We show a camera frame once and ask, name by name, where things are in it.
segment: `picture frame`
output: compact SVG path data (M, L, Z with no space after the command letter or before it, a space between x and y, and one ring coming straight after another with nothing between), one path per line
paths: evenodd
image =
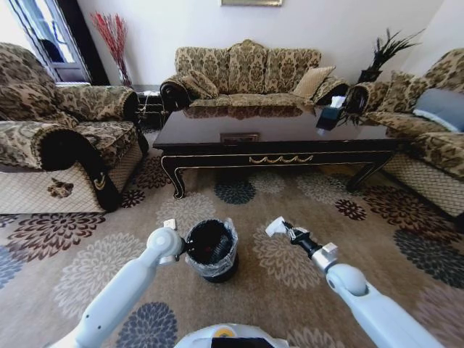
M254 143L260 140L259 133L221 133L220 142L226 144Z
M220 0L221 6L282 6L283 0Z

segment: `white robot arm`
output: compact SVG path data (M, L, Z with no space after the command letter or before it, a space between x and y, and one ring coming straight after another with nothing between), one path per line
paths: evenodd
M308 253L325 273L328 285L345 301L357 322L378 347L443 347L395 301L368 283L360 270L337 263L337 247L334 244L321 246L315 243L309 233L293 228L282 217L271 223L266 232L269 236L286 233L292 244L300 245ZM87 307L78 326L52 347L100 347L152 283L157 266L178 261L184 251L185 241L172 228L155 230L142 255L129 261L115 275ZM289 347L286 341L273 339L260 328L236 324L221 324L196 331L181 339L175 347L221 347L213 342L215 337L223 336L265 340L268 346L261 347Z
M292 244L300 245L326 275L328 285L351 309L356 321L380 348L443 347L421 324L393 299L381 294L366 281L363 273L350 265L337 263L337 246L321 246L282 217L274 220L266 233L286 233Z
M53 348L100 347L152 284L158 265L177 261L184 247L185 241L172 228L155 230L145 251L120 269L87 307L78 326Z

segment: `dark wooden coffee table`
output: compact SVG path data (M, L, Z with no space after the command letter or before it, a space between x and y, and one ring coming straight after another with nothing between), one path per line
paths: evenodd
M365 164L347 184L354 191L409 141L381 125L296 107L192 107L171 114L153 147L163 150L161 166L180 199L182 168Z

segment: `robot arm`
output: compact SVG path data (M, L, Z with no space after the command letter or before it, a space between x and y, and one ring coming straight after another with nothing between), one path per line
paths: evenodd
M283 220L272 222L266 229L286 233L292 244L300 245L313 263L326 275L328 285L348 305L356 321L377 347L443 347L421 324L393 299L381 294L368 283L363 273L350 265L337 263L337 246L321 246L305 233Z
M177 261L184 249L185 241L172 228L155 230L140 257L120 269L86 308L78 326L53 348L100 347L153 282L158 265Z

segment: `floral carpet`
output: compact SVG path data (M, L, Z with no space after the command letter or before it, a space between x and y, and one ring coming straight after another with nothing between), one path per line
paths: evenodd
M464 346L464 235L430 204L375 174L354 194L355 167L185 170L187 196L151 150L109 214L0 215L0 342L44 347L78 323L114 274L175 218L181 235L207 218L232 218L240 266L212 284L181 258L160 268L104 347L168 348L216 323L259 326L296 347L372 347L306 254L264 230L278 216L339 246L446 347Z

